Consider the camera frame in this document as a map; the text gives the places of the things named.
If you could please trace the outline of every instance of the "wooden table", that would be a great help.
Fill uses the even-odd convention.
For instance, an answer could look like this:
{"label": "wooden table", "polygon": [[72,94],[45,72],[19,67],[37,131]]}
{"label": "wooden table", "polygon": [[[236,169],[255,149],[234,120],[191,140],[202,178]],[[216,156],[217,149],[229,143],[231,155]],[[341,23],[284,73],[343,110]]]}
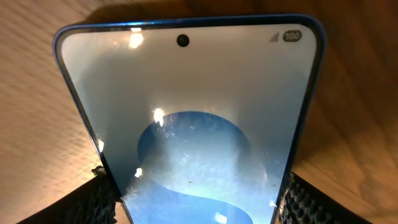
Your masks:
{"label": "wooden table", "polygon": [[[397,222],[397,1],[1,0],[0,6],[2,222],[50,205],[91,179],[99,164],[53,59],[59,28],[85,19],[276,12],[314,16],[328,33],[294,172],[371,222]],[[126,222],[120,210],[118,219]]]}

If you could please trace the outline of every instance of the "signal strength icon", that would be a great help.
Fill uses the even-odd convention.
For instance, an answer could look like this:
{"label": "signal strength icon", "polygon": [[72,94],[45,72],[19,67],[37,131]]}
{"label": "signal strength icon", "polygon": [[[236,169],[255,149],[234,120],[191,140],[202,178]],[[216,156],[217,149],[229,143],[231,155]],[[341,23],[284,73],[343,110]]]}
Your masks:
{"label": "signal strength icon", "polygon": [[279,32],[274,34],[268,42],[278,42]]}

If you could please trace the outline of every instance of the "blue phone frame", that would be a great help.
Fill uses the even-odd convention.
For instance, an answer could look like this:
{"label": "blue phone frame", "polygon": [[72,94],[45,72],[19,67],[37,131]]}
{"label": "blue phone frame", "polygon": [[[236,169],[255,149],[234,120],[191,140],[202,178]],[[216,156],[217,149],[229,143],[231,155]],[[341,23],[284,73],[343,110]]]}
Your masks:
{"label": "blue phone frame", "polygon": [[[300,137],[304,128],[305,120],[307,117],[308,109],[312,96],[315,92],[317,85],[318,74],[322,66],[322,60],[326,48],[326,34],[322,25],[314,18],[303,14],[274,14],[274,15],[253,15],[253,16],[226,16],[226,17],[203,17],[203,18],[186,18],[186,19],[166,19],[166,20],[155,20],[155,21],[135,21],[135,22],[113,22],[113,23],[101,23],[101,24],[75,24],[61,28],[53,39],[53,54],[57,65],[62,73],[62,76],[68,86],[68,89],[72,95],[72,98],[78,108],[80,116],[86,126],[86,129],[90,135],[91,141],[103,163],[106,170],[107,176],[111,181],[116,193],[122,200],[123,209],[129,221],[132,223],[132,218],[123,202],[123,198],[120,194],[118,186],[116,185],[115,179],[113,178],[112,172],[106,162],[106,158],[102,152],[98,149],[98,140],[94,134],[94,131],[88,121],[87,115],[81,105],[80,99],[77,95],[75,87],[70,79],[69,73],[63,62],[60,48],[63,40],[69,35],[80,33],[80,32],[107,32],[111,30],[129,30],[133,27],[139,27],[141,29],[169,29],[169,28],[186,28],[186,27],[211,27],[211,26],[247,26],[247,25],[267,25],[267,24],[301,24],[307,26],[312,30],[317,39],[317,51],[315,54],[314,61],[312,63],[312,69],[310,78],[308,80],[307,89],[305,90],[304,101],[298,117],[297,126],[294,133],[292,145],[290,147],[289,156],[287,159],[284,176],[280,185],[276,205],[279,206],[281,195],[285,192],[287,180],[289,178],[290,171],[292,169],[294,156],[296,154]],[[275,222],[277,215],[277,208],[274,209],[272,215],[272,223]]]}

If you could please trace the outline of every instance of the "smartphone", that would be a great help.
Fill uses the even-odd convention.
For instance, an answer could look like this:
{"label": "smartphone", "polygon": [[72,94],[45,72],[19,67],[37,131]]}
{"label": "smartphone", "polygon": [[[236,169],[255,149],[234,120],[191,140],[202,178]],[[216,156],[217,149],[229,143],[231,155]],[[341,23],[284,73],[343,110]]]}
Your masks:
{"label": "smartphone", "polygon": [[273,223],[324,46],[298,14],[72,25],[53,42],[135,224]]}

